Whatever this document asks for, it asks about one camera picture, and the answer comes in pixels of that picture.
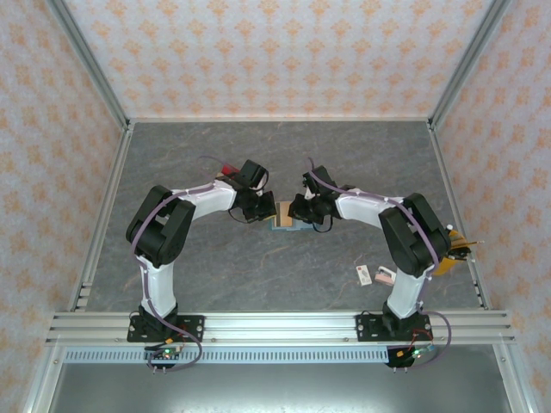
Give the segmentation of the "aluminium side rail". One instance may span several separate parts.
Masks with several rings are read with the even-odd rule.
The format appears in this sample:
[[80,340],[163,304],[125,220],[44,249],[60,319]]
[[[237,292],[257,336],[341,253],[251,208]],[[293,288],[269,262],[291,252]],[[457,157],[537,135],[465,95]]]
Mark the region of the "aluminium side rail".
[[[447,196],[449,198],[449,203],[452,209],[452,213],[455,219],[455,224],[458,232],[462,234],[462,236],[467,235],[467,230],[465,229],[465,225],[462,221],[462,216],[458,207],[457,199],[454,193],[452,181],[450,179],[450,174],[447,170],[444,158],[443,158],[443,152],[440,147],[440,144],[438,142],[438,138],[436,135],[436,127],[430,122],[430,120],[427,120],[427,129],[430,135],[430,140],[433,145],[436,159],[438,161],[439,168],[441,170],[442,176],[443,176],[443,182],[444,186],[446,188]],[[476,255],[472,252],[467,260],[467,265],[471,274],[471,277],[473,279],[473,284],[475,287],[475,291],[479,296],[479,302],[481,307],[487,311],[492,309],[492,302],[489,299],[489,296],[486,292],[486,285],[484,280],[481,277],[479,266],[476,261]]]
[[84,287],[91,287],[96,275],[96,268],[102,252],[102,245],[108,229],[108,222],[115,203],[116,192],[120,183],[121,174],[126,161],[127,152],[133,135],[134,124],[129,122],[122,129],[119,143],[116,148],[114,160],[108,175],[108,180],[103,191],[102,204],[97,216],[96,226],[90,240],[90,246],[86,254],[84,265],[71,292],[71,298],[67,311],[83,309],[86,305],[80,305],[78,301]]

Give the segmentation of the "blue card holder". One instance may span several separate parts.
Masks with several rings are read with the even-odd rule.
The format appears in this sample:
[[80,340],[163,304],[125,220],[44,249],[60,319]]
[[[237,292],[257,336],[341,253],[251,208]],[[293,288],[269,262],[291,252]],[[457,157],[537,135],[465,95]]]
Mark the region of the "blue card holder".
[[313,225],[305,223],[301,220],[294,219],[294,225],[291,228],[283,229],[275,227],[275,219],[268,220],[269,229],[271,231],[312,231]]

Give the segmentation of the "aluminium frame leg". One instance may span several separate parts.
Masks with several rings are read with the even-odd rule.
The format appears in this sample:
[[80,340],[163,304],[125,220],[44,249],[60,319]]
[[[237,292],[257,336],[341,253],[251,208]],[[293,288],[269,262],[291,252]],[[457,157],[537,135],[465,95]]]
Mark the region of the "aluminium frame leg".
[[64,364],[65,346],[46,347],[34,374],[23,413],[48,413]]
[[493,344],[492,348],[511,413],[532,413],[530,402],[523,390],[523,381],[516,366],[511,345]]

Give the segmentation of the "controller circuit board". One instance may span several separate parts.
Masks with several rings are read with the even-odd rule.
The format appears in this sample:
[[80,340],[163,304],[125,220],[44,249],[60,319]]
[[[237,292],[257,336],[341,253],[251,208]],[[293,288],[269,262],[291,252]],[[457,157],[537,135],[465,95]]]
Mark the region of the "controller circuit board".
[[144,348],[145,361],[148,368],[153,372],[167,374],[180,358],[181,346],[163,347],[150,346]]
[[393,371],[407,371],[413,367],[415,362],[425,357],[428,354],[435,352],[435,346],[432,344],[421,347],[416,346],[392,346],[387,348],[388,361],[387,367]]

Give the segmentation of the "aluminium mounting rail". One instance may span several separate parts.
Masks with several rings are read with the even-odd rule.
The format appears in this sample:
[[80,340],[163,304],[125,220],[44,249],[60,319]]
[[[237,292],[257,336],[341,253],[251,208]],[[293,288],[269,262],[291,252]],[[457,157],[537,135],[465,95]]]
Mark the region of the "aluminium mounting rail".
[[[507,311],[446,311],[430,316],[432,339],[416,344],[514,344],[519,334]],[[354,311],[206,312],[205,346],[268,347],[291,345],[359,345]],[[49,345],[128,345],[129,316],[123,312],[61,312],[46,334]],[[372,342],[406,345],[410,342]]]

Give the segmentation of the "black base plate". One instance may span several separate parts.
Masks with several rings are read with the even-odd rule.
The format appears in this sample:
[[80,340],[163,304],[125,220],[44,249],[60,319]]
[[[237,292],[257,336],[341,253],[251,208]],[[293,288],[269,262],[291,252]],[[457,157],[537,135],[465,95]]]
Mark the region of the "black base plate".
[[393,314],[360,313],[355,321],[359,342],[410,342],[433,337],[430,318],[419,313],[403,319]]
[[[204,332],[204,316],[197,315],[177,315],[170,321],[171,324],[180,330],[193,335],[199,342],[202,341]],[[171,338],[173,341],[183,339],[187,341],[180,332],[160,323],[156,318],[151,320],[141,317],[139,314],[133,314],[130,317],[130,324],[127,331],[128,342],[160,343]]]

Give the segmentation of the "grey metal panel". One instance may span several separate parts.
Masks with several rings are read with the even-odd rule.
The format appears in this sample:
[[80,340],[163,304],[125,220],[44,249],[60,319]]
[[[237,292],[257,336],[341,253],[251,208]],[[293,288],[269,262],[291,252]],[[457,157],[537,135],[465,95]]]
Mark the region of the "grey metal panel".
[[511,413],[499,373],[450,362],[408,373],[375,364],[66,365],[48,413]]

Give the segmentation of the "tan brown card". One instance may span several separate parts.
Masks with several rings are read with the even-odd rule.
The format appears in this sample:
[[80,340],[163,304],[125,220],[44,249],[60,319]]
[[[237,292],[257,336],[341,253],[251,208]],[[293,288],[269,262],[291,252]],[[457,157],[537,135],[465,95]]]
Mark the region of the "tan brown card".
[[276,228],[291,228],[294,225],[294,219],[289,215],[290,201],[280,201],[276,203]]

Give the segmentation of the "aluminium frame post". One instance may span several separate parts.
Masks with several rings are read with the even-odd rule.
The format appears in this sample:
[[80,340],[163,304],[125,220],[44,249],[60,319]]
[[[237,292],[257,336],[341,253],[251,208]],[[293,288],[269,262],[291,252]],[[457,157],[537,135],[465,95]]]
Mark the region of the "aluminium frame post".
[[434,112],[427,119],[427,125],[431,131],[435,131],[443,122],[445,115],[452,107],[456,97],[460,93],[461,87],[467,80],[474,64],[477,62],[477,59],[483,52],[510,4],[511,0],[491,1],[489,9],[482,18],[480,25],[476,29],[473,38],[438,100]]
[[119,99],[102,67],[99,65],[89,42],[85,39],[81,28],[78,26],[77,20],[73,16],[68,4],[65,0],[45,0],[45,2],[67,35],[74,52],[90,75],[92,83],[107,105],[108,111],[114,118],[115,123],[121,129],[127,129],[129,118],[126,116]]

